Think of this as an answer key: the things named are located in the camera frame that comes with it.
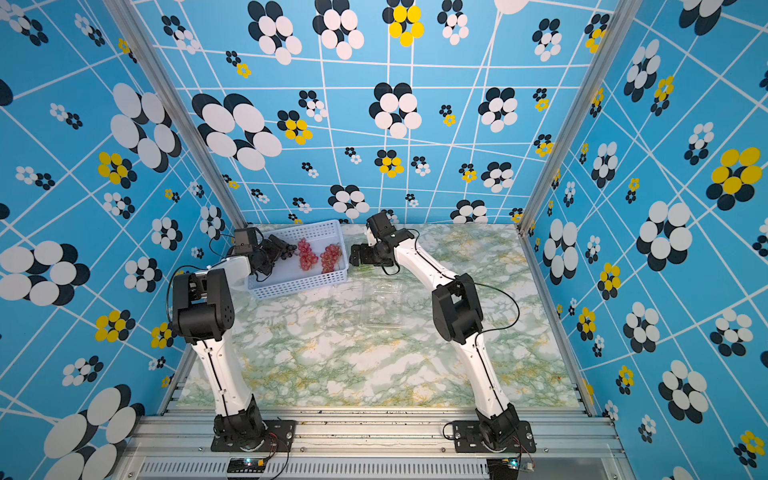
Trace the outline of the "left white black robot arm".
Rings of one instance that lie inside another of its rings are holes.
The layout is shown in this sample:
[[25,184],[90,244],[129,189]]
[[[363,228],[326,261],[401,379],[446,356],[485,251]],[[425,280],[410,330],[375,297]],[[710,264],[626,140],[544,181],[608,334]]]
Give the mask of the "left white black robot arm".
[[252,228],[236,232],[230,255],[203,270],[174,277],[169,326],[200,359],[215,400],[216,452],[288,452],[294,421],[266,421],[246,385],[233,347],[236,312],[232,292],[245,290],[248,277],[266,276],[277,259],[296,247],[273,235],[258,239]]

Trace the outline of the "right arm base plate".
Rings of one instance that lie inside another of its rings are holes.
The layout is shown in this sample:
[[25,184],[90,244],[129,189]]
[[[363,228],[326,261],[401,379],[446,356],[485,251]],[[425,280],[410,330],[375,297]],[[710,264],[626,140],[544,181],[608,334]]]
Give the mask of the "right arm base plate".
[[449,423],[447,437],[453,441],[457,453],[535,453],[536,442],[527,421],[520,421],[514,430],[506,428],[501,433],[479,421],[456,420]]

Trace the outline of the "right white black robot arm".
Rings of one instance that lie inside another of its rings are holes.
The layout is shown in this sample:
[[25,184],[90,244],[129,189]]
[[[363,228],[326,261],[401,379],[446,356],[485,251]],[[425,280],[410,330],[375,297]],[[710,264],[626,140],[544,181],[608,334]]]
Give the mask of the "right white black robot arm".
[[404,267],[431,293],[435,329],[457,352],[472,387],[483,442],[499,451],[516,436],[517,411],[496,376],[485,346],[484,314],[474,279],[441,265],[408,229],[366,227],[367,242],[351,247],[350,263]]

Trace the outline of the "red grape bunch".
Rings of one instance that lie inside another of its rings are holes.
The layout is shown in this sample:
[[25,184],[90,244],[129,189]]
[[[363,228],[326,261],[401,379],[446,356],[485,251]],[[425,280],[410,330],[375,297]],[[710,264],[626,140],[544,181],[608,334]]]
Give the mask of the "red grape bunch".
[[320,255],[323,273],[331,273],[337,270],[339,262],[342,260],[343,251],[338,243],[328,245]]
[[319,257],[314,253],[312,247],[306,238],[299,240],[297,244],[300,268],[302,271],[310,271],[319,262]]

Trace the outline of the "red grape bunch left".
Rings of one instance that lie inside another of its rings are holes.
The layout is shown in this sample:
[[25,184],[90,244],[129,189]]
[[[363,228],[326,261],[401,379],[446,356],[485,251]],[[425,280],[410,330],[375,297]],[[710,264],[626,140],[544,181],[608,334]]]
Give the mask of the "red grape bunch left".
[[299,240],[297,244],[300,268],[302,271],[310,271],[319,262],[319,257],[314,253],[312,247],[306,238]]

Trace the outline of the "light blue perforated plastic basket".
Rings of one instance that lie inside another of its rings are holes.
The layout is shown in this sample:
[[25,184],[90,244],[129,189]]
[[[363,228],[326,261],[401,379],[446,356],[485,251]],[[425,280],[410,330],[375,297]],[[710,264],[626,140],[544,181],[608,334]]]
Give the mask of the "light blue perforated plastic basket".
[[[306,238],[314,253],[318,255],[319,262],[312,270],[302,271],[297,251],[287,260],[278,259],[268,278],[258,280],[256,275],[248,278],[247,288],[254,298],[275,298],[347,281],[349,261],[338,220],[280,228],[269,231],[267,236],[270,235],[275,235],[296,246],[300,239]],[[323,273],[320,255],[332,243],[338,243],[341,246],[343,257],[336,271]]]

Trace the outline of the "right green circuit board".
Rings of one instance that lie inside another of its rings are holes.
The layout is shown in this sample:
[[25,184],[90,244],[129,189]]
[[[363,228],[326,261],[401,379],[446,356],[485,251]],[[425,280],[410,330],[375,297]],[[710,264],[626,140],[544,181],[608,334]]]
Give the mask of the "right green circuit board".
[[486,464],[491,480],[517,480],[522,471],[517,458],[488,459]]

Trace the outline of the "aluminium front rail frame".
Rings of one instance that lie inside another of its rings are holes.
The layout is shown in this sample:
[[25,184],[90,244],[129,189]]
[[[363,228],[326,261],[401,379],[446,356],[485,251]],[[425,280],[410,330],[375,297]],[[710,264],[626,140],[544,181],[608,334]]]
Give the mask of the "aluminium front rail frame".
[[518,479],[632,479],[623,445],[606,417],[580,409],[522,408],[535,453],[457,453],[449,423],[468,408],[287,408],[268,419],[295,420],[288,453],[213,452],[212,418],[177,409],[143,419],[117,463],[117,479],[228,478],[231,458],[269,461],[259,479],[489,479],[488,459],[517,458]]

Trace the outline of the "red grape bunch right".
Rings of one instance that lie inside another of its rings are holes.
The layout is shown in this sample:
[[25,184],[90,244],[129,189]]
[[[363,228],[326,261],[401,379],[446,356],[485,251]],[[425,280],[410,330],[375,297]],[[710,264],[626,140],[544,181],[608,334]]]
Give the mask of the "red grape bunch right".
[[339,262],[342,260],[343,251],[338,243],[328,245],[320,255],[323,273],[331,273],[337,270]]

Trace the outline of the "green circuit board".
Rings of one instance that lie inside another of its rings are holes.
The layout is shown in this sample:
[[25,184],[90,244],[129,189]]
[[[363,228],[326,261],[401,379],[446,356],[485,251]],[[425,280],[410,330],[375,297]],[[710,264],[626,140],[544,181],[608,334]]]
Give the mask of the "green circuit board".
[[265,474],[269,461],[265,458],[231,458],[227,464],[228,478],[259,479]]
[[517,480],[522,471],[517,458],[488,459],[486,464],[491,480]]

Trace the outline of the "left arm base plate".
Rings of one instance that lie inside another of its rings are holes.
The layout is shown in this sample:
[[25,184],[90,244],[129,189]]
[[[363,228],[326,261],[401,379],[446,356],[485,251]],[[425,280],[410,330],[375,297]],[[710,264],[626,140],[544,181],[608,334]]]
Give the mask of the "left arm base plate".
[[210,450],[226,453],[290,452],[296,434],[295,420],[266,420],[253,431],[219,433],[214,435]]

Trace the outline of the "left green circuit board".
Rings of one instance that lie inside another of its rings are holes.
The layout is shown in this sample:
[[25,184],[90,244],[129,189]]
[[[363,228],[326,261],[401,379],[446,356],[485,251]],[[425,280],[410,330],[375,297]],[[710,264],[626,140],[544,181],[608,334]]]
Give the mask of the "left green circuit board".
[[228,478],[259,479],[265,474],[269,461],[265,458],[231,458],[227,464]]

